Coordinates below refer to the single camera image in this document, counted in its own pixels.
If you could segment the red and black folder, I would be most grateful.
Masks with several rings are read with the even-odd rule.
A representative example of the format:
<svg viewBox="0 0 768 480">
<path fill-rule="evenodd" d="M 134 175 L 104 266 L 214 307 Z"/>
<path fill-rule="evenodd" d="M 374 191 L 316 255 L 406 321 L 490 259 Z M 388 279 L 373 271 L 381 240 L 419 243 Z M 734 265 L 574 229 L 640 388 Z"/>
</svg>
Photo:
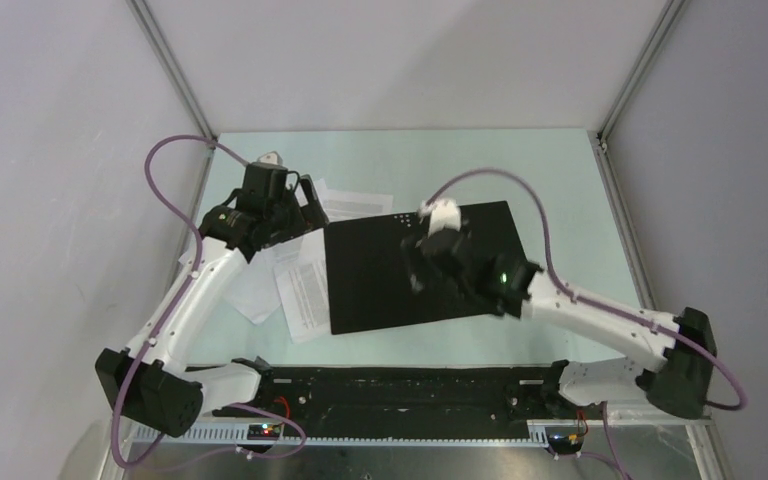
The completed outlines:
<svg viewBox="0 0 768 480">
<path fill-rule="evenodd" d="M 464 226 L 432 233 L 415 213 L 324 230 L 334 335 L 476 316 L 519 317 L 542 267 L 524 250 L 508 204 L 465 205 Z"/>
</svg>

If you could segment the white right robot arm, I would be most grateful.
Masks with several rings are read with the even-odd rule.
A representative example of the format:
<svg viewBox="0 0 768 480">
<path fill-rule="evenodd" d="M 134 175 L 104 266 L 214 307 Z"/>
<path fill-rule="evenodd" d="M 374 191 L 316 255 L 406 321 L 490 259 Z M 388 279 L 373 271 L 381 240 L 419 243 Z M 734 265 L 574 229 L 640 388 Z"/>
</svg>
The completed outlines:
<svg viewBox="0 0 768 480">
<path fill-rule="evenodd" d="M 555 362 L 541 392 L 551 416 L 566 418 L 580 406 L 603 402 L 646 400 L 668 415 L 696 420 L 708 407 L 717 347 L 704 312 L 634 309 L 558 287 L 541 265 L 505 254 L 480 256 L 468 234 L 451 228 L 410 235 L 400 250 L 419 296 L 447 289 L 493 316 L 545 322 L 620 353 L 614 360 Z"/>
</svg>

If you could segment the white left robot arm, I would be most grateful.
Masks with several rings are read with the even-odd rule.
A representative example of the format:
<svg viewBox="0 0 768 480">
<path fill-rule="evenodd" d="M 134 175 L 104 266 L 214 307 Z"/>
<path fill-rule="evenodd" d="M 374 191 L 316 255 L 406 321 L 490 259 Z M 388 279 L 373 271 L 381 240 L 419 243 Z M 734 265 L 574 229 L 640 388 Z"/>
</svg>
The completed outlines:
<svg viewBox="0 0 768 480">
<path fill-rule="evenodd" d="M 144 327 L 121 350 L 99 354 L 95 371 L 111 408 L 169 437 L 233 403 L 252 416 L 271 412 L 276 390 L 256 367 L 232 360 L 190 370 L 189 352 L 231 281 L 258 253 L 328 222 L 310 176 L 249 164 L 241 186 L 204 215 L 183 271 Z"/>
</svg>

